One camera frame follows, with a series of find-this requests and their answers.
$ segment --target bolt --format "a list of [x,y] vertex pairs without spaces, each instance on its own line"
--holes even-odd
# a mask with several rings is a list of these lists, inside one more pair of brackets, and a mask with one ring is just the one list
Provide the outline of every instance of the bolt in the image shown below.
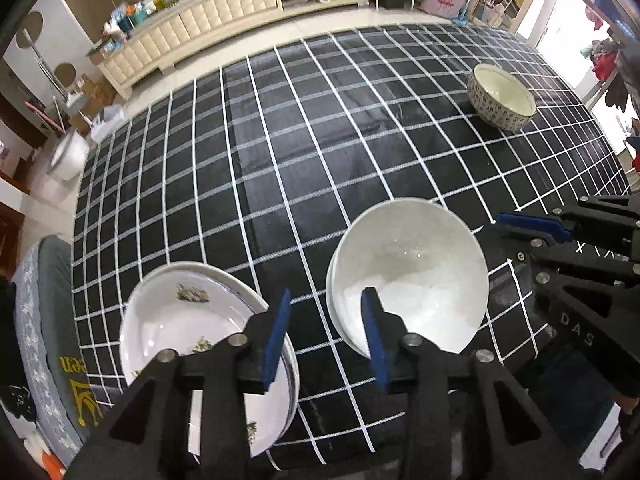
[[231,346],[242,346],[246,345],[249,342],[249,338],[245,336],[242,332],[238,332],[236,334],[232,334],[227,339]]
[[546,285],[550,279],[551,279],[551,276],[549,276],[546,272],[540,272],[536,276],[536,281],[540,283],[540,285]]
[[413,332],[404,335],[402,342],[407,346],[420,346],[422,344],[422,336]]
[[177,357],[177,355],[178,352],[176,352],[172,348],[165,348],[164,350],[158,352],[158,355],[156,355],[156,359],[158,359],[158,361],[160,361],[161,363],[170,363]]
[[487,349],[476,350],[475,356],[481,363],[490,363],[494,360],[494,353]]

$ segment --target black checkered tablecloth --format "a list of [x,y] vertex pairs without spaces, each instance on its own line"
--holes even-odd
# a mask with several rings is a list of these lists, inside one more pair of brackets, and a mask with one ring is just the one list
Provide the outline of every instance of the black checkered tablecloth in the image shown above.
[[[466,82],[478,62],[531,88],[539,111],[522,131],[474,113]],[[628,187],[593,116],[527,45],[486,28],[398,25],[301,40],[174,91],[92,153],[80,189],[74,308],[98,402],[126,387],[120,322],[153,268],[206,262],[267,302],[288,286],[300,403],[268,452],[286,469],[385,449],[403,431],[404,397],[382,396],[325,305],[329,260],[360,213],[401,196],[457,213],[491,269],[470,348],[518,368],[550,335],[527,269],[482,227],[500,211],[544,214]]]

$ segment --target blue gripper pad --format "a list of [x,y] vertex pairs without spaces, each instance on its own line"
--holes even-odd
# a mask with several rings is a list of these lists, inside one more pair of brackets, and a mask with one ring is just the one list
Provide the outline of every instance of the blue gripper pad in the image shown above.
[[278,371],[278,363],[280,362],[280,355],[282,354],[282,346],[284,344],[284,336],[287,333],[290,314],[291,292],[286,288],[282,295],[282,299],[280,300],[278,316],[273,322],[267,347],[264,349],[262,386],[265,391],[269,389],[270,384],[276,379],[276,372]]
[[560,220],[555,218],[500,213],[498,218],[495,219],[495,222],[510,225],[511,227],[549,234],[559,244],[564,244],[574,239],[574,234],[569,231],[569,229],[566,229]]
[[363,290],[360,296],[360,311],[362,313],[362,322],[364,323],[364,332],[367,336],[369,354],[371,355],[371,370],[380,387],[386,390],[389,384],[389,368],[385,349],[382,345],[382,338],[380,337],[380,329],[373,315],[373,307],[366,290]]

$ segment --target white bowl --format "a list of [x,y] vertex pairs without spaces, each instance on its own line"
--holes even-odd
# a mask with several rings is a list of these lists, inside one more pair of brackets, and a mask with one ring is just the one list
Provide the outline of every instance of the white bowl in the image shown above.
[[475,66],[466,87],[478,115],[510,132],[521,129],[536,114],[533,94],[513,75],[497,66]]
[[[266,302],[233,276],[197,262],[158,267],[134,288],[120,328],[120,361],[127,384],[164,348],[181,355],[242,332],[250,316]],[[252,456],[269,449],[289,428],[298,404],[300,374],[285,336],[276,379],[264,396],[245,395]],[[202,392],[194,391],[189,423],[189,451],[200,453]]]
[[409,332],[442,350],[461,352],[482,323],[489,296],[484,254],[466,224],[440,206],[418,198],[377,204],[351,225],[334,259],[328,310],[343,339],[365,357],[360,295],[367,286]]

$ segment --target tile floor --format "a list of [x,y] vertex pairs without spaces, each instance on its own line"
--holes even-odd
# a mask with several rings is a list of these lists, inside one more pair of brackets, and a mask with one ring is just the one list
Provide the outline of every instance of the tile floor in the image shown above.
[[[220,66],[300,38],[311,38],[353,27],[390,23],[448,22],[449,20],[430,16],[420,10],[380,9],[376,11],[373,7],[331,9],[291,18],[246,32],[205,49],[178,63],[171,74],[162,75],[158,71],[152,73],[134,88],[132,97],[124,103],[125,110],[128,116],[133,117],[150,104],[168,95],[171,90],[180,88]],[[49,139],[32,169],[30,187],[32,200],[30,207],[25,211],[26,218],[20,235],[18,250],[20,259],[44,236],[57,234],[69,242],[73,237],[74,213],[80,181],[76,178],[61,184],[46,173],[54,146],[55,139]]]

